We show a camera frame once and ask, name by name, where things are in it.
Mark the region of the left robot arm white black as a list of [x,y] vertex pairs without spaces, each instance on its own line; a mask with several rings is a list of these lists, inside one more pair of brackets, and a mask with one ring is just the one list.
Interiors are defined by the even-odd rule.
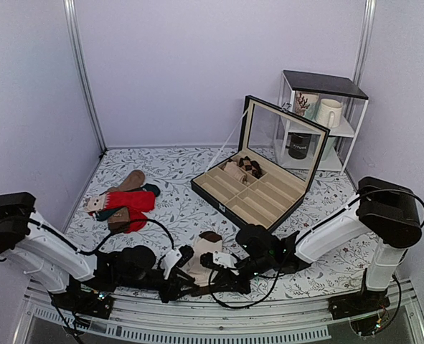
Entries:
[[78,282],[100,292],[118,287],[156,290],[162,302],[177,300],[199,287],[182,267],[194,256],[187,245],[163,258],[143,245],[117,252],[85,251],[47,224],[28,192],[0,195],[0,260],[16,262],[74,311],[84,310],[88,294]]

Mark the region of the aluminium front rail frame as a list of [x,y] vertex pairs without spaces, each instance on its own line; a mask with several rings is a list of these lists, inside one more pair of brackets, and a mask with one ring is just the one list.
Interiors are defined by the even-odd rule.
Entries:
[[163,304],[129,293],[115,295],[107,320],[89,317],[84,343],[424,343],[424,317],[410,280],[389,288],[391,324],[363,338],[354,322],[372,313],[335,320],[326,295],[271,300],[228,310],[209,300]]

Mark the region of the aluminium corner post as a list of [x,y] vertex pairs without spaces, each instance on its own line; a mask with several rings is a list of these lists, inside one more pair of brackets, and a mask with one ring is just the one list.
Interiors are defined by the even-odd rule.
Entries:
[[67,30],[70,38],[72,55],[76,64],[77,75],[80,82],[80,87],[83,93],[85,106],[90,118],[90,125],[93,130],[100,155],[102,156],[107,151],[107,145],[103,136],[103,130],[98,119],[95,102],[90,86],[88,71],[85,66],[85,57],[80,39],[80,32],[77,20],[77,12],[75,1],[64,0],[65,19],[67,22]]
[[354,66],[353,83],[360,86],[366,63],[369,45],[372,39],[376,0],[366,0],[362,18],[362,28],[359,38],[357,58]]

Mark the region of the rolled cream sock in box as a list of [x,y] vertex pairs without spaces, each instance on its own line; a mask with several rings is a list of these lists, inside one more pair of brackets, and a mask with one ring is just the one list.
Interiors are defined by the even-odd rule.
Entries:
[[223,171],[228,173],[231,177],[233,177],[235,180],[239,181],[240,183],[247,185],[248,184],[248,176],[247,174],[241,169],[235,161],[228,161],[223,167]]

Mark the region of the right aluminium corner post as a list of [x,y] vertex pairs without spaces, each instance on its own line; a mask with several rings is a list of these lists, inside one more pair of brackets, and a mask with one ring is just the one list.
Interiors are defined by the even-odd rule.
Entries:
[[366,63],[369,45],[372,39],[376,0],[366,0],[362,18],[362,28],[359,38],[357,58],[354,66],[353,83],[360,86]]

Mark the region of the white ribbed mug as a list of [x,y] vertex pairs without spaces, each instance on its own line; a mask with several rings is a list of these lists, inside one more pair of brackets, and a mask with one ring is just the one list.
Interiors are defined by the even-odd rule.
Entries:
[[343,104],[334,99],[321,100],[315,121],[326,128],[338,128],[341,122]]

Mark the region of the rolled brown checked sock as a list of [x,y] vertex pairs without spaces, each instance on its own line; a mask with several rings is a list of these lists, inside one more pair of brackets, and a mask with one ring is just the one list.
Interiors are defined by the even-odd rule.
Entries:
[[263,169],[260,167],[259,163],[251,160],[248,156],[240,158],[237,165],[256,179],[259,179],[264,175]]

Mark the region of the black cylindrical mug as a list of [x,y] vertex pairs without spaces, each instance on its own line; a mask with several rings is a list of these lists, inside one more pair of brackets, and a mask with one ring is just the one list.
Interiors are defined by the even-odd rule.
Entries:
[[288,146],[289,156],[298,160],[305,159],[310,142],[311,135],[305,133],[292,133],[290,144]]

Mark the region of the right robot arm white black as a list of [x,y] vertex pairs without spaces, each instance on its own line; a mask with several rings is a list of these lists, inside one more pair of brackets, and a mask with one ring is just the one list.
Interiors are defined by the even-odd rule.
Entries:
[[412,190],[364,177],[355,196],[304,234],[296,231],[278,239],[260,225],[249,225],[236,236],[237,243],[248,253],[247,258],[208,252],[199,261],[211,271],[211,292],[222,289],[218,274],[228,272],[231,285],[242,293],[254,277],[269,270],[276,277],[300,272],[349,240],[372,232],[379,239],[378,245],[370,266],[364,271],[361,290],[353,297],[358,312],[369,312],[386,295],[405,252],[422,237],[424,214],[420,215],[419,209],[424,209],[424,202]]

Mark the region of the white mug coral pattern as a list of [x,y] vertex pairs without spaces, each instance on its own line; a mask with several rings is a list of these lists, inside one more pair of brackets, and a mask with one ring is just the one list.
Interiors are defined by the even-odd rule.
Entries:
[[295,113],[302,117],[311,118],[315,112],[318,100],[318,93],[296,91]]

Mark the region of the white red character sock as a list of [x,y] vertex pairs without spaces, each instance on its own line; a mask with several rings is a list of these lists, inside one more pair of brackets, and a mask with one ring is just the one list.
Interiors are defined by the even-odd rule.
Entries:
[[85,212],[94,215],[108,209],[109,195],[103,193],[98,196],[91,196],[85,200],[83,209]]

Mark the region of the white shelf black top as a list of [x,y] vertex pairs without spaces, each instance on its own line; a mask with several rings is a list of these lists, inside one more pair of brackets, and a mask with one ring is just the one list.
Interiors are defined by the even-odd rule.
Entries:
[[[350,79],[284,70],[278,105],[329,129],[320,171],[345,173],[369,97]],[[285,168],[307,170],[319,137],[303,124],[282,119],[275,125],[275,160]]]

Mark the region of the floral patterned table mat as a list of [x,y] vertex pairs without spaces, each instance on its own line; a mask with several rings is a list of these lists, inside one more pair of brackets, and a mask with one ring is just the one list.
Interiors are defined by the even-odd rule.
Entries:
[[[89,250],[100,245],[105,252],[143,244],[161,256],[172,245],[193,244],[204,231],[213,231],[223,240],[227,253],[244,257],[235,242],[237,227],[199,197],[190,186],[215,154],[214,148],[135,148],[110,150],[81,188],[66,235]],[[141,170],[149,183],[160,188],[150,223],[130,234],[109,236],[106,224],[83,211],[84,200],[118,185],[131,171]],[[372,233],[359,236],[322,256],[308,269],[276,277],[269,272],[251,282],[248,295],[219,293],[217,299],[228,304],[256,300],[289,300],[333,295],[358,290],[364,269],[377,246]]]

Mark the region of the dark green sock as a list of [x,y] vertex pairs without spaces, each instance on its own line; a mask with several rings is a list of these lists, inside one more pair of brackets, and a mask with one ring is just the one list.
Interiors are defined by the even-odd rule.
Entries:
[[161,193],[159,187],[155,184],[151,184],[151,183],[145,183],[141,189],[143,191],[147,191],[147,192],[152,192],[154,194],[155,197],[158,197]]

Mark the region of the folded brown tan sock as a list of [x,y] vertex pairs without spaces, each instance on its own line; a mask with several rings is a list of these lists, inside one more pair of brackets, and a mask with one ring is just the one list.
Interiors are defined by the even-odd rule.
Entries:
[[123,207],[108,218],[108,229],[112,235],[120,234],[130,229],[129,222],[129,210],[126,207]]

